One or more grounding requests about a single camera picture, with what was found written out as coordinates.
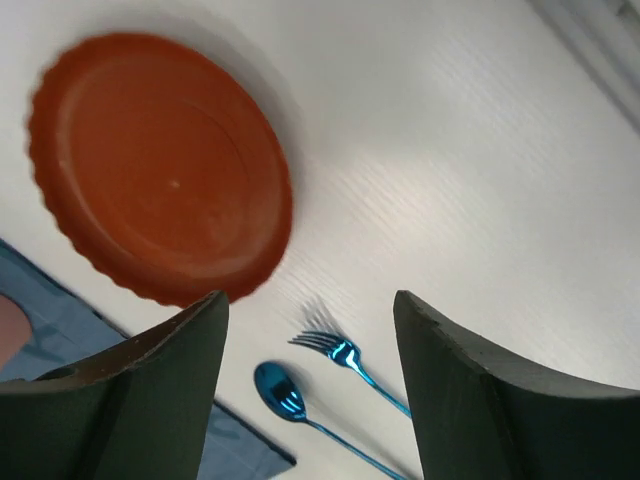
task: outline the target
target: fork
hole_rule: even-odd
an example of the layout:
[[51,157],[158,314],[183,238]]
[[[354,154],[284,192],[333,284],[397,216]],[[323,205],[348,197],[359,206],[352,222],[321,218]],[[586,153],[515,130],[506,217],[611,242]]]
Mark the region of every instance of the fork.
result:
[[362,367],[360,349],[350,340],[334,333],[305,330],[300,335],[289,340],[288,343],[315,350],[329,357],[337,365],[350,368],[360,375],[365,382],[371,385],[376,392],[390,401],[394,407],[411,418],[411,411],[393,395],[378,385]]

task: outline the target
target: blue cloth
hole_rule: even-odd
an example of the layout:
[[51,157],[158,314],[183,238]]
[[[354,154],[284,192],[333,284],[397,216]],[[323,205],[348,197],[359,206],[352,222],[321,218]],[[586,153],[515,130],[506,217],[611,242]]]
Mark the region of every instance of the blue cloth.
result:
[[[0,294],[22,308],[33,329],[29,343],[0,370],[0,381],[32,380],[124,339],[96,311],[2,240]],[[267,479],[293,465],[293,457],[270,445],[224,407],[214,404],[198,480]]]

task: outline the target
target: spoon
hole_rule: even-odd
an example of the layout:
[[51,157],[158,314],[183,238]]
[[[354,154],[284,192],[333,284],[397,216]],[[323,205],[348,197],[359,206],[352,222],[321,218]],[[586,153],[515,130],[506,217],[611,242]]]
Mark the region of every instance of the spoon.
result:
[[305,423],[316,430],[328,435],[340,445],[373,465],[381,472],[396,480],[406,480],[402,475],[394,472],[383,464],[374,460],[362,450],[357,449],[349,442],[339,437],[331,430],[323,427],[307,418],[307,410],[304,406],[302,394],[287,372],[277,363],[264,362],[256,367],[253,380],[258,389],[262,401],[267,404],[273,413],[289,422]]

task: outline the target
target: table surface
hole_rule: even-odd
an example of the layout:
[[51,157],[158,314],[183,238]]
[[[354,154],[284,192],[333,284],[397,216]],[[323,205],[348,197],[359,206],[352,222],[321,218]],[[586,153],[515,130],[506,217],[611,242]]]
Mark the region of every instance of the table surface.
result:
[[640,388],[640,139],[525,0],[3,0],[0,236],[129,333],[176,309],[75,253],[31,179],[29,96],[61,49],[143,29],[192,45],[265,111],[295,227],[272,279],[232,306],[220,400],[294,453],[283,478],[378,478],[287,424],[252,372],[288,362],[311,415],[420,476],[411,424],[347,370],[286,344],[324,300],[404,397],[393,296],[542,364]]

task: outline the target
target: fork tines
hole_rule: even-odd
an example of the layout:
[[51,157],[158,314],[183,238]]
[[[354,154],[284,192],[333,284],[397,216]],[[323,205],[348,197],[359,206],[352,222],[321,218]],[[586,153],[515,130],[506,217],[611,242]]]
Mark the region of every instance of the fork tines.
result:
[[289,340],[288,343],[307,347],[323,355],[328,355],[342,342],[344,342],[344,338],[333,333],[305,330],[300,335]]

